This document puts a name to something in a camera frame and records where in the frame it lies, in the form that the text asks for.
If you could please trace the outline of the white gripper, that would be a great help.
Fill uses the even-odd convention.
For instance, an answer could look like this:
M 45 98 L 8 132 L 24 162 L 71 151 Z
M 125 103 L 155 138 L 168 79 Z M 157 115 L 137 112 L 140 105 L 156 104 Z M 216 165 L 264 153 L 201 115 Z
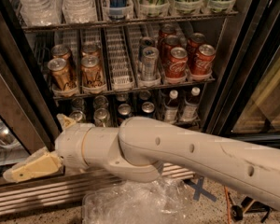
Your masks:
M 63 130 L 55 140 L 57 153 L 49 152 L 46 147 L 40 148 L 25 161 L 13 165 L 3 173 L 3 178 L 7 182 L 19 183 L 52 175 L 57 173 L 63 165 L 74 169 L 86 170 L 88 168 L 83 158 L 83 141 L 93 124 L 76 123 L 74 119 L 64 114 L 58 114 L 57 120 Z

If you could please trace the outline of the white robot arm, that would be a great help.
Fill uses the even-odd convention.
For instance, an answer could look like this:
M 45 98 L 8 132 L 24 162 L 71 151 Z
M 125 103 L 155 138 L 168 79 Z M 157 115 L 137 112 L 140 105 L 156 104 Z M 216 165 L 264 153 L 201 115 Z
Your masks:
M 151 182 L 169 162 L 237 190 L 280 211 L 280 149 L 199 133 L 146 117 L 118 128 L 76 123 L 55 140 L 4 172 L 8 182 L 56 173 L 61 167 L 98 166 L 110 174 Z

